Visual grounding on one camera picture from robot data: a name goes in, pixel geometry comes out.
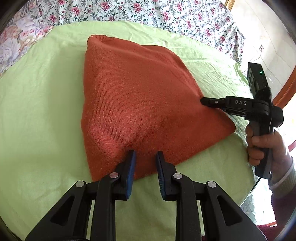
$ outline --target pink flower pattern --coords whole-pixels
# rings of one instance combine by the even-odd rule
[[[141,11],[141,5],[139,3],[134,3],[133,8],[136,13]]]
[[[80,13],[80,10],[79,10],[78,7],[73,7],[73,8],[71,8],[71,11],[72,11],[72,13],[74,13],[76,16],[79,15],[79,13]]]
[[[108,5],[107,2],[102,2],[102,3],[101,3],[101,7],[102,7],[102,9],[104,9],[105,11],[107,11],[107,10],[110,8],[110,6]]]
[[[167,21],[168,20],[168,12],[163,12],[163,20]]]
[[[28,21],[39,25],[34,32],[27,27],[28,22],[24,32],[17,28],[13,30],[14,34],[4,31],[0,36],[0,53],[1,48],[4,51],[9,49],[7,56],[0,54],[0,57],[7,59],[0,63],[0,75],[21,58],[32,44],[46,36],[53,26],[88,20],[124,20],[161,28],[205,43],[238,63],[242,59],[244,36],[233,24],[231,13],[220,0],[42,0],[37,1],[37,5],[36,1],[32,3],[30,7],[24,7],[25,11],[21,9],[19,12],[26,14],[30,10]],[[20,38],[32,36],[33,40],[26,41],[19,52]],[[4,42],[7,43],[5,40],[10,39],[11,46],[2,46]]]
[[[66,3],[65,0],[59,0],[59,1],[58,1],[58,4],[59,4],[59,5],[64,5],[65,3]]]
[[[50,15],[52,21],[47,22],[41,13],[36,1],[27,2],[0,35],[0,76],[52,30],[56,16]]]
[[[49,20],[52,22],[52,23],[55,23],[55,21],[57,20],[56,16],[54,16],[53,14],[51,14],[49,16]]]
[[[177,9],[178,9],[179,12],[182,12],[183,11],[182,3],[181,2],[178,2],[177,3]]]

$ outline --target black cable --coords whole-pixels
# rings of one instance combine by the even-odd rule
[[[257,186],[257,184],[258,184],[258,182],[261,180],[261,178],[259,178],[258,180],[257,180],[257,182],[255,183],[255,185],[253,186],[253,188],[252,188],[252,190],[250,191],[250,193],[254,190],[254,188]]]
[[[254,63],[256,60],[260,59],[261,55],[262,55],[262,50],[261,50],[261,53],[260,53],[260,56],[259,56],[259,58],[257,58],[257,59],[255,59],[255,60],[253,60],[251,63]]]

